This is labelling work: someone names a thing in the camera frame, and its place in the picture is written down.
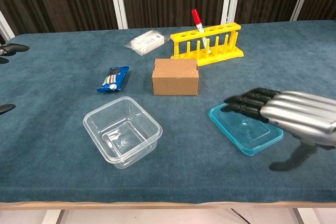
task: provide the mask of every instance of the blue wrapper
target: blue wrapper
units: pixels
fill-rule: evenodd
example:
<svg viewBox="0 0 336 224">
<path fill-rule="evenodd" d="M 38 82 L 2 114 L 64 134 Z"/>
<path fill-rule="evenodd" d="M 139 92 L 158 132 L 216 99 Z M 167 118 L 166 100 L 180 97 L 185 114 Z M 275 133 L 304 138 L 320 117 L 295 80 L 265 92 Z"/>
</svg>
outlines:
<svg viewBox="0 0 336 224">
<path fill-rule="evenodd" d="M 113 67 L 110 68 L 109 75 L 105 78 L 105 81 L 99 89 L 100 93 L 111 92 L 115 90 L 121 90 L 122 82 L 130 67 Z"/>
</svg>

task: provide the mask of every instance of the robotic hand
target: robotic hand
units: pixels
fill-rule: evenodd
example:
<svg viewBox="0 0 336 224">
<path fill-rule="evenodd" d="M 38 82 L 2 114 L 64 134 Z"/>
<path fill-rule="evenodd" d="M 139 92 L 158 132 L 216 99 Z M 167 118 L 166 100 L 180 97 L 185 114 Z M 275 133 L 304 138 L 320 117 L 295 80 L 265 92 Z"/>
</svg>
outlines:
<svg viewBox="0 0 336 224">
<path fill-rule="evenodd" d="M 12 56 L 16 54 L 16 52 L 24 52 L 27 51 L 29 47 L 19 44 L 4 44 L 0 46 L 0 56 Z M 6 64 L 9 60 L 0 57 L 0 64 Z M 6 104 L 0 105 L 0 115 L 8 112 L 15 108 L 14 104 Z"/>
<path fill-rule="evenodd" d="M 271 170 L 291 170 L 301 165 L 317 147 L 336 147 L 336 100 L 297 91 L 252 89 L 224 100 L 223 112 L 234 111 L 273 124 L 301 141 L 285 162 L 275 162 Z"/>
</svg>

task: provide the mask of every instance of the snack package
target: snack package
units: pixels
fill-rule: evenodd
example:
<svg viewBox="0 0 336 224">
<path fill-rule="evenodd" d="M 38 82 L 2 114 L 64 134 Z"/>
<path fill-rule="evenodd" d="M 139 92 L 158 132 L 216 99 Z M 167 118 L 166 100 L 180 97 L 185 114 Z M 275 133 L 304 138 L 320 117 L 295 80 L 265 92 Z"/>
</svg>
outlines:
<svg viewBox="0 0 336 224">
<path fill-rule="evenodd" d="M 109 75 L 105 78 L 105 81 L 99 89 L 100 93 L 111 92 L 115 90 L 121 90 L 122 82 L 130 67 L 112 67 L 110 68 Z"/>
<path fill-rule="evenodd" d="M 156 30 L 151 30 L 132 39 L 125 46 L 134 50 L 139 55 L 145 55 L 155 48 L 162 46 L 168 40 L 169 36 L 164 36 Z"/>
</svg>

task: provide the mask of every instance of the white packet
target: white packet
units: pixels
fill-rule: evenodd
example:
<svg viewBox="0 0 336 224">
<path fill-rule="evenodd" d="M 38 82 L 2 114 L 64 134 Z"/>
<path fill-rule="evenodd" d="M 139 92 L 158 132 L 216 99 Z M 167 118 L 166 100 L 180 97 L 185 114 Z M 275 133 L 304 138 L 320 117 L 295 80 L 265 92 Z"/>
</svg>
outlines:
<svg viewBox="0 0 336 224">
<path fill-rule="evenodd" d="M 140 36 L 137 36 L 137 38 L 132 39 L 125 46 L 134 50 L 139 55 L 145 55 L 162 46 L 168 40 L 169 35 L 164 36 L 156 30 L 150 30 Z"/>
</svg>

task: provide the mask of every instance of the floor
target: floor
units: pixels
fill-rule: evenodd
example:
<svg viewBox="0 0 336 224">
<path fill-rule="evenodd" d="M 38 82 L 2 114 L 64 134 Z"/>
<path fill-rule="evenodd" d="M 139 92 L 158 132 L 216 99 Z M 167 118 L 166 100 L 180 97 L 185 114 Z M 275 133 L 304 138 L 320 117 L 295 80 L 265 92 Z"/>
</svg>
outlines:
<svg viewBox="0 0 336 224">
<path fill-rule="evenodd" d="M 251 224 L 302 224 L 290 208 L 236 208 Z M 318 222 L 336 223 L 335 208 L 315 208 Z M 46 211 L 0 211 L 1 224 L 41 224 Z M 59 224 L 246 224 L 230 209 L 67 210 Z"/>
</svg>

